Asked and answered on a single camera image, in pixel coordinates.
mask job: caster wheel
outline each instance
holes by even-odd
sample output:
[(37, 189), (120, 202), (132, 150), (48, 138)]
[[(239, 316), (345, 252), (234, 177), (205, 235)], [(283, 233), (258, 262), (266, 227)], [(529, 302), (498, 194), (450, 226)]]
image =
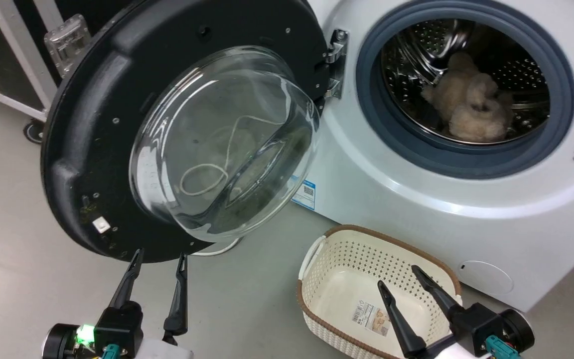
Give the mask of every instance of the caster wheel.
[(30, 123), (23, 128), (23, 135), (28, 141), (40, 144), (43, 139), (43, 122), (32, 119)]
[(533, 347), (535, 334), (522, 314), (514, 309), (506, 309), (499, 315), (504, 320), (504, 338), (515, 346), (515, 350), (521, 353)]

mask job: concrete floor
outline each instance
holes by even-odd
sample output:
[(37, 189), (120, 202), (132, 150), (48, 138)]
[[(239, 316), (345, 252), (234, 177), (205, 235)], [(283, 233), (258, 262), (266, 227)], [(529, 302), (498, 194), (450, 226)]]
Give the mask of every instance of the concrete floor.
[[(21, 132), (26, 121), (0, 104), (0, 359), (37, 359), (55, 323), (94, 324), (126, 268), (78, 247), (55, 222), (41, 189), (39, 146)], [(333, 225), (290, 204), (232, 251), (192, 257), (190, 329), (180, 345), (198, 359), (345, 358), (308, 331), (295, 299), (305, 251)], [(144, 265), (134, 287), (146, 337), (162, 335), (175, 266)], [(464, 300), (503, 308), (469, 288)], [(574, 358), (574, 270), (528, 318), (536, 345), (525, 358)]]

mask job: white plastic basket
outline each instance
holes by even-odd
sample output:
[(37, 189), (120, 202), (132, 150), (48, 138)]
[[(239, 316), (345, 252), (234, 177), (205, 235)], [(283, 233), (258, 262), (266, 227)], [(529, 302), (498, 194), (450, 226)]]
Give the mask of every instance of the white plastic basket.
[[(427, 345), (447, 336), (448, 321), (415, 279), (412, 264), (462, 304), (460, 283), (444, 263), (373, 230), (355, 225), (332, 228), (311, 246), (298, 274), (298, 302), (307, 326), (355, 359), (401, 358), (376, 285), (383, 280)], [(380, 320), (380, 325), (373, 320)]]

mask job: green led light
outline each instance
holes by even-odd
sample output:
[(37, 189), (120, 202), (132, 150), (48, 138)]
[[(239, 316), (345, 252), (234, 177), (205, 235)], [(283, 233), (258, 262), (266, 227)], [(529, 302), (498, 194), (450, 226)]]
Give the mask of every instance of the green led light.
[(77, 343), (89, 345), (94, 343), (94, 326), (84, 324), (77, 328)]

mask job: teal connector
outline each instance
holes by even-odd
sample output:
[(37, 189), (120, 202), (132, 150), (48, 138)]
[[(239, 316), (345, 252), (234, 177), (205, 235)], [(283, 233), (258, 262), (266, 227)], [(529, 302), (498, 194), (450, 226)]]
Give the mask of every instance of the teal connector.
[(490, 336), (486, 340), (487, 352), (497, 359), (521, 359), (520, 353), (496, 336)]
[(118, 345), (109, 345), (105, 348), (105, 352), (103, 352), (101, 359), (119, 359), (120, 356), (121, 348), (119, 348)]

